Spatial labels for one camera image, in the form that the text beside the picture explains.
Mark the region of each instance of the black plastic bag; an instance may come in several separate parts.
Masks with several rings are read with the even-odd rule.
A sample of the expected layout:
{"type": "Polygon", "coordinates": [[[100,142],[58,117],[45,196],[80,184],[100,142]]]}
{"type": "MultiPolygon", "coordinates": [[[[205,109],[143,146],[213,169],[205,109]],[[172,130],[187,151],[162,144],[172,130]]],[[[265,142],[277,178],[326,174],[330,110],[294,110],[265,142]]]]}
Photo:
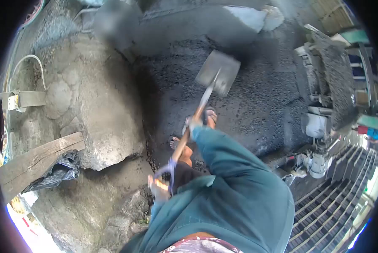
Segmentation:
{"type": "Polygon", "coordinates": [[[80,167],[78,150],[71,149],[61,154],[44,176],[34,180],[21,193],[56,187],[62,180],[76,179],[79,176],[80,167]]]}

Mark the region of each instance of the red object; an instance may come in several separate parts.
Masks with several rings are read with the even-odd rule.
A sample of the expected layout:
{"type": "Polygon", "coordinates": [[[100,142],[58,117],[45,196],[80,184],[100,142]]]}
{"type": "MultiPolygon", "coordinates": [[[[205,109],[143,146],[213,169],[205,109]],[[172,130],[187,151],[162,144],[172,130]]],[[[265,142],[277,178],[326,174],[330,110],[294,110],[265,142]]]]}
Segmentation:
{"type": "Polygon", "coordinates": [[[364,125],[358,126],[358,134],[367,134],[368,133],[368,127],[364,125]]]}
{"type": "Polygon", "coordinates": [[[27,223],[26,219],[22,218],[22,220],[24,221],[24,223],[26,223],[26,226],[29,227],[29,224],[27,223]]]}

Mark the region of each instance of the shirt sleeve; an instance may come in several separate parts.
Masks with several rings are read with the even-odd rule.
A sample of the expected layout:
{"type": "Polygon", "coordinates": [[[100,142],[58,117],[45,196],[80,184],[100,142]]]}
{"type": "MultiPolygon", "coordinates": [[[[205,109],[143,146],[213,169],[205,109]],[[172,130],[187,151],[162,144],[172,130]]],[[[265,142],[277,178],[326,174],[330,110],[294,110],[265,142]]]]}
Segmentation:
{"type": "Polygon", "coordinates": [[[271,171],[248,149],[219,130],[199,126],[193,130],[192,139],[213,175],[227,178],[271,171]]]}

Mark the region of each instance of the shovel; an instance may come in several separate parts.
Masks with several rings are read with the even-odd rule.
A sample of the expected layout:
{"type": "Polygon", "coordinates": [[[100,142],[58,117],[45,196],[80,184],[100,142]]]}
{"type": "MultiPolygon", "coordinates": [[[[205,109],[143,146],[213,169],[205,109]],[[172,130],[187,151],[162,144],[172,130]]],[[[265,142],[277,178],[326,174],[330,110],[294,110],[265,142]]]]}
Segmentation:
{"type": "MultiPolygon", "coordinates": [[[[193,119],[198,120],[203,113],[203,110],[207,104],[207,101],[212,94],[212,91],[216,91],[222,97],[227,96],[234,79],[237,76],[241,63],[236,59],[228,56],[225,53],[213,50],[204,62],[200,72],[196,76],[196,81],[206,86],[206,91],[200,100],[200,104],[193,114],[193,119]]],[[[178,146],[172,154],[171,160],[175,163],[181,157],[184,147],[188,142],[190,135],[189,128],[186,128],[178,146]]]]}

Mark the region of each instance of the teal long-sleeve shirt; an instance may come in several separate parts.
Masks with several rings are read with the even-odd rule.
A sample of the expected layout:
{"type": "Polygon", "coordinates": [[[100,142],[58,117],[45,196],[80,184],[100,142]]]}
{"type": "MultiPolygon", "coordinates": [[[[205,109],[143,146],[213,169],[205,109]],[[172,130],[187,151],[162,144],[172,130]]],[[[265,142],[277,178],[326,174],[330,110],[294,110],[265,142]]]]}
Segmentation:
{"type": "Polygon", "coordinates": [[[221,131],[196,127],[192,139],[212,176],[198,177],[166,203],[156,203],[148,230],[134,235],[121,253],[160,252],[196,232],[209,233],[245,253],[283,252],[294,219],[288,186],[221,131]]]}

